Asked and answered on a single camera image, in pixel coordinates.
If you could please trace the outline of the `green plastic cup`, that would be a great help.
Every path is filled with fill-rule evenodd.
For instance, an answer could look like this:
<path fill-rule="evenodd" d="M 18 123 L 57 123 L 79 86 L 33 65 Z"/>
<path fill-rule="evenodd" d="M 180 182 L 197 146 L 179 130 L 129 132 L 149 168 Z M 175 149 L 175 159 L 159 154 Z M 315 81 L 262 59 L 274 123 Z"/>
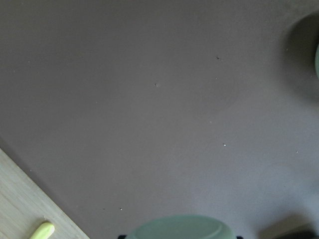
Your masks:
<path fill-rule="evenodd" d="M 127 239 L 236 239 L 220 220 L 201 215 L 176 215 L 149 221 L 126 236 Z"/>

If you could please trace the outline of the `yellow plastic knife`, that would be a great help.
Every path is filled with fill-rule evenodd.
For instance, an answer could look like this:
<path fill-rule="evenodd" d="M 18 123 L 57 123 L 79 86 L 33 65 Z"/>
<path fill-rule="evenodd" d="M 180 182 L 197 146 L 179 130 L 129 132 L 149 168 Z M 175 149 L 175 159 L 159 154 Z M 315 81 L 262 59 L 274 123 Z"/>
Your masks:
<path fill-rule="evenodd" d="M 30 236 L 30 239 L 49 239 L 55 232 L 55 226 L 51 222 L 42 223 Z"/>

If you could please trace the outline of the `wooden cutting board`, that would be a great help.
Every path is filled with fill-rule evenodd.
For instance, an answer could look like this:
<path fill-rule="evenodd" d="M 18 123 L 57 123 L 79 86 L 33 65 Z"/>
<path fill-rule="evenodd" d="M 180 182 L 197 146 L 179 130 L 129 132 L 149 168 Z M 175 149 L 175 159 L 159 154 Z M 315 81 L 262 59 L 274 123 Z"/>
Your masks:
<path fill-rule="evenodd" d="M 55 232 L 49 239 L 86 239 L 88 236 L 24 173 L 0 153 L 0 237 L 29 239 L 44 222 Z"/>

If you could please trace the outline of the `green bowl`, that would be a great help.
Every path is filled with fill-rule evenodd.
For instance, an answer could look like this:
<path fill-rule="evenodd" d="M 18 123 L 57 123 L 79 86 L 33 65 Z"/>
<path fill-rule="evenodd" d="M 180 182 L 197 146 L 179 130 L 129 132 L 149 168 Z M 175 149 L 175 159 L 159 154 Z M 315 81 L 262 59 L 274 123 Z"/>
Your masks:
<path fill-rule="evenodd" d="M 316 76 L 319 79 L 319 45 L 317 46 L 316 54 L 315 54 L 315 71 L 316 71 Z"/>

